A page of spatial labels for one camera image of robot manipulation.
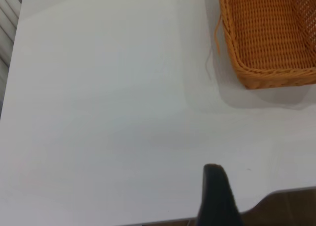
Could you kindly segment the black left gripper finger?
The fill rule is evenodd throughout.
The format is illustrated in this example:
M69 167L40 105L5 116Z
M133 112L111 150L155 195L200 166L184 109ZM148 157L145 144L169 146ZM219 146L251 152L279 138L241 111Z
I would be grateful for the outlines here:
M201 205L197 226L242 226L228 176L222 166L203 167Z

